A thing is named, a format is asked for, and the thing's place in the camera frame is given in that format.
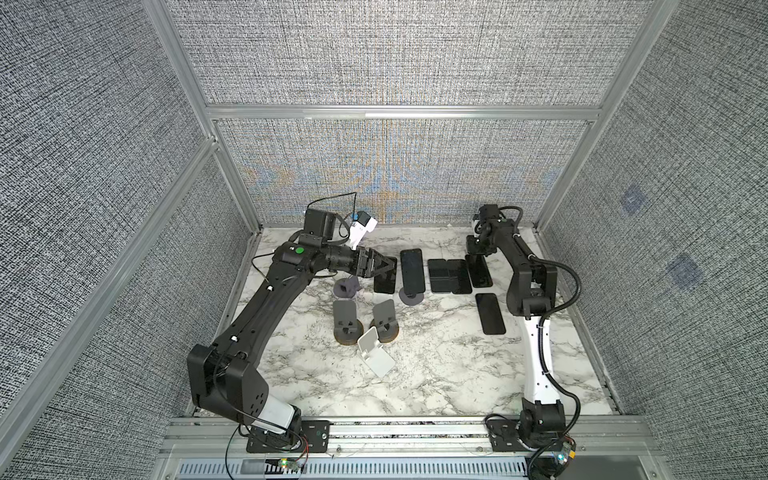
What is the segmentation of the black phone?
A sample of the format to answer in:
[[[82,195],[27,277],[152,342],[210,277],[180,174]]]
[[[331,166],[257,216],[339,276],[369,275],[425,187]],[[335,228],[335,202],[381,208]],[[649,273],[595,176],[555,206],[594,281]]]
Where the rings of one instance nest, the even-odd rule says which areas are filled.
[[[493,293],[478,293],[475,295],[481,328],[485,335],[504,335],[504,324],[498,298]]]
[[[486,257],[478,254],[465,256],[470,281],[474,288],[490,288],[493,286],[492,276],[488,269]]]
[[[447,261],[452,294],[471,294],[473,291],[471,278],[465,259],[449,259]]]
[[[403,291],[406,296],[415,297],[426,289],[421,249],[406,249],[400,252]]]
[[[427,261],[430,288],[433,293],[451,293],[452,277],[446,259],[429,259]]]
[[[392,295],[396,289],[397,258],[388,257],[390,269],[374,278],[374,292]]]

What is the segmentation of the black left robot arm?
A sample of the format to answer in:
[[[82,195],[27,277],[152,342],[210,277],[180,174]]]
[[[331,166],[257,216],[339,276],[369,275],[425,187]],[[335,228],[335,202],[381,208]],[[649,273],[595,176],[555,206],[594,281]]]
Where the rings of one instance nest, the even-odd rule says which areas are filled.
[[[303,228],[275,249],[261,286],[234,322],[210,345],[191,349],[187,369],[196,407],[242,425],[299,433],[299,409],[274,398],[258,372],[274,330],[320,272],[374,278],[395,269],[390,258],[360,245],[362,236],[375,228],[374,218],[360,212],[345,226],[348,236],[335,240],[335,224],[342,220],[331,212],[307,209]]]

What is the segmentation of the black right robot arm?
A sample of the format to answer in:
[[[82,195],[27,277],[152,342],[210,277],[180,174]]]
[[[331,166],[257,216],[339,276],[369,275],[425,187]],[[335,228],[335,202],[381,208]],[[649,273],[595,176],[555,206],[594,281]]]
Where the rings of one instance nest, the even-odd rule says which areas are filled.
[[[555,307],[557,268],[538,259],[520,233],[518,222],[496,204],[479,208],[467,249],[482,256],[500,252],[512,268],[506,306],[521,329],[526,372],[518,436],[529,449],[548,448],[566,428],[561,392],[554,386],[551,372],[549,316]]]

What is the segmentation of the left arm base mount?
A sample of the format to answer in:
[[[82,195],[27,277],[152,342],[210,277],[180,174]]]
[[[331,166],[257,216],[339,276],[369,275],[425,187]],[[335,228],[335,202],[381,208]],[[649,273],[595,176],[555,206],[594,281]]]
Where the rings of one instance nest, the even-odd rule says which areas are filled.
[[[247,453],[326,453],[332,422],[298,418],[287,430],[271,431],[257,424],[249,427]]]

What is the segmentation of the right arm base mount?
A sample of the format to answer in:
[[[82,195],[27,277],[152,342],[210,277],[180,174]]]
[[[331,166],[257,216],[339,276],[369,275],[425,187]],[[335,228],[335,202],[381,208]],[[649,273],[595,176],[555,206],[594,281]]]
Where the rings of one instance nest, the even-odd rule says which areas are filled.
[[[517,419],[490,413],[484,417],[483,425],[494,453],[533,452],[519,436]]]

